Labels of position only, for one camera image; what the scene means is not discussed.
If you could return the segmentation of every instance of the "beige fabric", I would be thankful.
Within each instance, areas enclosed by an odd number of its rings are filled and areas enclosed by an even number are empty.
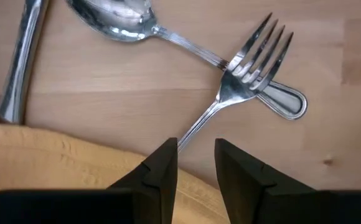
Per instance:
[[[0,125],[0,190],[103,189],[143,159],[51,131]],[[180,170],[173,223],[229,223],[219,190]]]

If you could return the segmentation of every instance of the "wooden table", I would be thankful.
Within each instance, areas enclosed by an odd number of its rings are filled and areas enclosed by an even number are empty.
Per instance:
[[[0,95],[23,0],[0,0]],[[166,27],[230,59],[267,13],[295,32],[277,81],[303,91],[307,115],[286,121],[258,100],[219,112],[180,156],[215,184],[213,145],[226,138],[318,189],[361,188],[361,0],[153,0]],[[221,72],[159,39],[113,42],[51,1],[27,125],[149,154],[180,138],[211,104]]]

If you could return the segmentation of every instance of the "silver fork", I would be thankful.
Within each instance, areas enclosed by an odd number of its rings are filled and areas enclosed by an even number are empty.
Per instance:
[[[288,34],[284,38],[284,43],[282,43],[279,47],[278,44],[285,26],[282,26],[282,28],[277,31],[277,34],[271,39],[273,31],[277,25],[277,20],[271,23],[270,28],[265,29],[268,21],[269,18],[265,19],[264,22],[260,24],[257,30],[254,31],[253,35],[247,40],[243,48],[228,64],[227,69],[223,73],[220,88],[215,97],[215,101],[186,132],[182,139],[179,140],[178,153],[185,148],[191,138],[210,118],[214,116],[215,113],[225,107],[243,103],[256,97],[258,94],[262,93],[262,91],[274,78],[281,63],[283,62],[284,56],[286,55],[291,39],[293,38],[293,33]],[[262,33],[265,33],[265,35],[259,42],[257,42]],[[250,52],[250,49],[255,43],[259,44],[258,50],[256,52],[252,52],[252,58],[244,66],[240,66],[241,62]],[[264,50],[268,51],[263,55],[263,57],[260,57]],[[273,59],[273,55],[276,57],[270,67],[268,67],[267,64],[271,59]],[[268,69],[268,71],[261,77],[261,73],[266,69]]]

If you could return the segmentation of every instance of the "wooden surface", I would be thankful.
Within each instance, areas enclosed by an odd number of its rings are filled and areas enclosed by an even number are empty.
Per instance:
[[[0,0],[0,94],[22,4]],[[219,112],[180,155],[182,168],[215,184],[213,144],[220,137],[315,188],[361,188],[361,0],[152,4],[162,25],[227,59],[273,11],[295,32],[276,80],[310,102],[299,121],[276,116],[258,100]],[[220,75],[163,40],[106,39],[64,1],[52,0],[27,125],[146,155],[189,129],[211,104]]]
[[[143,159],[63,134],[0,125],[0,190],[105,189]],[[173,223],[229,223],[219,190],[180,170]]]

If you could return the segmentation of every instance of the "spoon handle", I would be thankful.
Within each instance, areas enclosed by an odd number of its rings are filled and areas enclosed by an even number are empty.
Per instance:
[[[26,0],[0,104],[0,122],[23,124],[35,49],[49,0]]]
[[[158,37],[186,48],[223,71],[229,64],[226,60],[211,51],[193,44],[175,32],[169,31],[161,26],[158,26],[156,30]],[[276,82],[271,82],[263,92],[258,95],[258,99],[278,115],[288,120],[299,119],[307,110],[307,99],[300,91]]]
[[[200,129],[206,124],[206,122],[214,116],[218,111],[224,108],[225,105],[219,103],[218,100],[215,100],[212,105],[204,112],[204,114],[193,124],[193,126],[186,132],[186,134],[178,142],[178,153],[185,148],[187,143],[192,139],[192,137],[200,131]]]

